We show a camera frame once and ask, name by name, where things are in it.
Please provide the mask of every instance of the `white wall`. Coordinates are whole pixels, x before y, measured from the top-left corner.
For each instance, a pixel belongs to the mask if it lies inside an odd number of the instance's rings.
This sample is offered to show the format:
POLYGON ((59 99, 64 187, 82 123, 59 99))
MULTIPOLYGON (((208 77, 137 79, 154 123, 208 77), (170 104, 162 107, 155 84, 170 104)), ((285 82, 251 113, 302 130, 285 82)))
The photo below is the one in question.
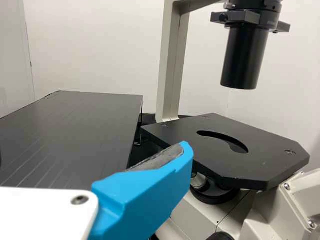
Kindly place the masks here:
POLYGON ((35 100, 23 0, 0 1, 0 118, 35 100))
MULTIPOLYGON (((156 109, 164 0, 24 0, 36 98, 56 90, 141 94, 156 109)), ((271 34, 257 90, 220 86, 228 30, 191 14, 180 113, 215 112, 289 137, 320 167, 318 1, 283 1, 290 33, 271 34)))

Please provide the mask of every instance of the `screw hole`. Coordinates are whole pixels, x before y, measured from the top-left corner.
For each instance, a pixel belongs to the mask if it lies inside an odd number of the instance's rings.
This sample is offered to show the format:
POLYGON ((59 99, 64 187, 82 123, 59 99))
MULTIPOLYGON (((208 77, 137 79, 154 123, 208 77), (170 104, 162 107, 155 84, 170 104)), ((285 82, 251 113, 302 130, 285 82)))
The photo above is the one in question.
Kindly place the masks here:
POLYGON ((286 154, 288 155, 296 155, 296 152, 295 151, 292 151, 292 150, 284 150, 286 154))
POLYGON ((72 199, 71 203, 73 205, 82 205, 88 202, 89 198, 87 196, 76 196, 74 199, 72 199))

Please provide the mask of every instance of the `white plastic part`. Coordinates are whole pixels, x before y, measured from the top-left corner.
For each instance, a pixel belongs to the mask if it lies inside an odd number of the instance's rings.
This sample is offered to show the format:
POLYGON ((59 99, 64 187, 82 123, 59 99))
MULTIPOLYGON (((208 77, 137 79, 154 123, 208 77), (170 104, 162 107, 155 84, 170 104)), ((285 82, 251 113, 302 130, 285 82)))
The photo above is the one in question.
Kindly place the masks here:
POLYGON ((208 205, 189 191, 156 232, 160 240, 205 240, 216 231, 230 233, 238 240, 256 191, 241 190, 232 200, 208 205))
POLYGON ((155 119, 179 119, 190 12, 223 0, 165 0, 155 119))
POLYGON ((0 239, 87 239, 98 213, 90 191, 0 187, 0 239), (78 196, 88 201, 74 205, 78 196))

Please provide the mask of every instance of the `black stage plate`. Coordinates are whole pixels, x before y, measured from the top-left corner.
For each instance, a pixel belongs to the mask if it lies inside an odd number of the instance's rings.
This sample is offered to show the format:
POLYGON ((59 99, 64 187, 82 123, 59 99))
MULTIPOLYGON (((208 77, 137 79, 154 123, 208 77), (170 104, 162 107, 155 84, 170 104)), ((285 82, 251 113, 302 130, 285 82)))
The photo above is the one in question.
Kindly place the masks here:
POLYGON ((90 190, 128 166, 143 97, 58 91, 0 119, 0 185, 90 190))
POLYGON ((307 165, 310 158, 295 141, 214 113, 142 129, 162 148, 189 142, 194 169, 226 187, 271 189, 307 165))

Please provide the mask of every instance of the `screw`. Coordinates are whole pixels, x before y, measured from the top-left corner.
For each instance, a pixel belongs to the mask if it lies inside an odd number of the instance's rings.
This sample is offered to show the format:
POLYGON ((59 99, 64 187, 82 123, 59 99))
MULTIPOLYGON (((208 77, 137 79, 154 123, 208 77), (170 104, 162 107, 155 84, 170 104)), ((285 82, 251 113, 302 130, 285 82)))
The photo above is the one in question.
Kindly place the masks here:
POLYGON ((221 13, 220 14, 220 16, 219 16, 219 21, 220 22, 226 22, 226 21, 228 21, 229 20, 229 17, 228 17, 228 15, 227 14, 225 14, 225 13, 221 13))
POLYGON ((296 152, 292 150, 285 150, 285 153, 289 155, 296 155, 296 152))
POLYGON ((288 183, 285 183, 283 186, 284 186, 284 188, 285 188, 286 190, 288 190, 288 191, 291 190, 291 187, 290 187, 290 185, 289 185, 288 183))
POLYGON ((88 202, 89 198, 87 196, 76 196, 74 199, 72 199, 71 203, 73 205, 81 205, 88 202))
POLYGON ((314 223, 314 221, 309 220, 309 221, 308 221, 308 224, 309 224, 309 226, 310 226, 311 228, 313 228, 313 229, 316 228, 316 224, 314 223))

